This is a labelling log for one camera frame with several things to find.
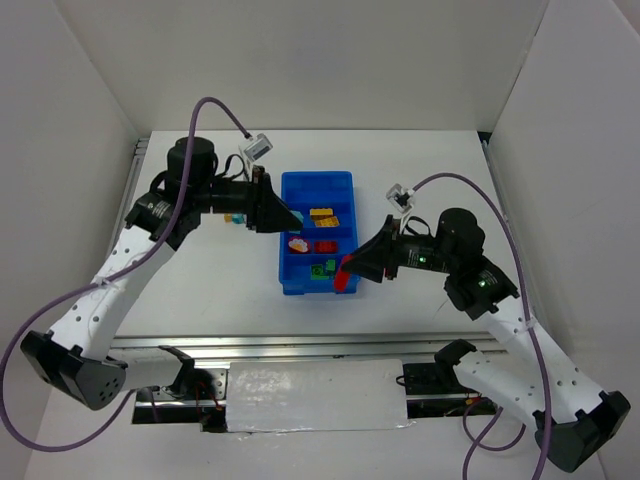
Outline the red sloped lego piece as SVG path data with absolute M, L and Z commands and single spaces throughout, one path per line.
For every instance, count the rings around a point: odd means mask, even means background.
M 338 242 L 335 240 L 320 240 L 314 243 L 314 252 L 317 254 L 334 254 L 338 251 Z

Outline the red flower lego brick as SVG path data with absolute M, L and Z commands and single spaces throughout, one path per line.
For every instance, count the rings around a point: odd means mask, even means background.
M 288 240 L 287 248 L 291 254 L 308 254 L 312 250 L 309 241 L 298 236 L 291 237 Z

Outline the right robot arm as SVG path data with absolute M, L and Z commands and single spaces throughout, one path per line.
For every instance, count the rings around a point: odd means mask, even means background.
M 549 431 L 547 459 L 571 473 L 617 433 L 630 403 L 591 380 L 539 323 L 525 317 L 517 287 L 484 256 L 484 240 L 476 217 L 462 208 L 445 210 L 435 234 L 403 234 L 399 220 L 388 216 L 373 238 L 345 257 L 340 271 L 377 283 L 394 279 L 401 267 L 445 274 L 453 306 L 528 367 L 519 374 L 504 371 L 463 340 L 441 349 L 436 362 L 518 418 L 538 444 Z

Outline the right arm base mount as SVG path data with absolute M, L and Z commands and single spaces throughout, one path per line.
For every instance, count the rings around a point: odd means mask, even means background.
M 481 400 L 478 392 L 460 385 L 435 363 L 405 363 L 402 368 L 396 383 L 405 391 L 409 419 L 461 417 Z

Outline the small green lego brick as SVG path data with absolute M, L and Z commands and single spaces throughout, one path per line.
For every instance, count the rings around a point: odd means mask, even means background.
M 324 267 L 320 264 L 314 264 L 310 267 L 310 278 L 312 280 L 327 279 L 328 276 L 324 270 Z

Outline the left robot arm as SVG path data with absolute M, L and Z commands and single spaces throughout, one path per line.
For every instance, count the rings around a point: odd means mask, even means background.
M 203 215 L 241 214 L 256 233 L 297 230 L 301 221 L 272 189 L 256 160 L 272 150 L 264 134 L 241 150 L 243 178 L 218 173 L 214 144 L 178 139 L 167 167 L 156 175 L 125 218 L 116 245 L 71 308 L 45 333 L 30 331 L 20 348 L 47 383 L 92 410 L 129 389 L 161 387 L 182 397 L 207 373 L 181 350 L 159 345 L 149 352 L 110 356 L 117 330 L 155 273 L 201 223 Z

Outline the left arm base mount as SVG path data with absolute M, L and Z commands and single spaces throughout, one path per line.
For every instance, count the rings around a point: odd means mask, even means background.
M 197 369 L 194 378 L 178 391 L 170 387 L 147 387 L 137 392 L 133 425 L 193 425 L 201 432 L 228 431 L 228 369 Z

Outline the yellow striped lego brick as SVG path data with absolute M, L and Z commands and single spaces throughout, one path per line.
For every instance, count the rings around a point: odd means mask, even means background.
M 320 220 L 316 220 L 314 225 L 317 228 L 336 228 L 340 226 L 340 222 L 337 216 L 330 216 L 326 218 L 322 218 Z

